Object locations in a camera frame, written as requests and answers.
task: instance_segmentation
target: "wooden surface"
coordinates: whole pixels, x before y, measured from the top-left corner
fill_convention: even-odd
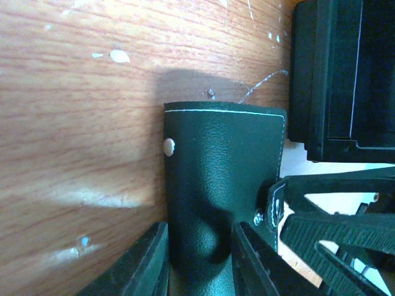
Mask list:
[[[287,108],[295,2],[0,0],[0,294],[72,295],[165,218],[164,102]]]

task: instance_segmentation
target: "stitched edge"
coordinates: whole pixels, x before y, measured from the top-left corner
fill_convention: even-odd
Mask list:
[[[283,132],[282,132],[282,135],[281,135],[280,153],[278,155],[277,181],[280,179],[281,156],[283,155],[283,145],[284,145],[284,137],[285,137],[285,118],[284,118],[284,116],[279,115],[279,114],[267,114],[267,113],[246,112],[246,111],[232,111],[232,110],[215,110],[215,109],[165,110],[165,113],[169,113],[169,112],[218,112],[218,113],[238,113],[238,114],[250,114],[250,115],[263,115],[263,116],[281,117],[283,119]],[[285,184],[275,190],[275,192],[273,193],[273,200],[272,200],[272,224],[276,228],[275,235],[274,235],[274,249],[275,249],[276,252],[278,252],[278,250],[277,250],[278,229],[277,229],[277,226],[275,226],[275,223],[274,223],[274,220],[273,220],[274,200],[275,200],[276,191],[279,190],[280,188],[284,187],[284,186],[285,186]]]

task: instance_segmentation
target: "leather sheath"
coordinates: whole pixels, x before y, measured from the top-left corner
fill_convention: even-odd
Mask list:
[[[278,181],[282,109],[226,102],[165,104],[170,295],[234,295],[231,230],[245,221],[277,250],[277,229],[254,224]]]

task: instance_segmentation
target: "black plastic container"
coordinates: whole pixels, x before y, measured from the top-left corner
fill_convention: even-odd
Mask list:
[[[395,1],[299,3],[289,139],[318,162],[395,162]]]

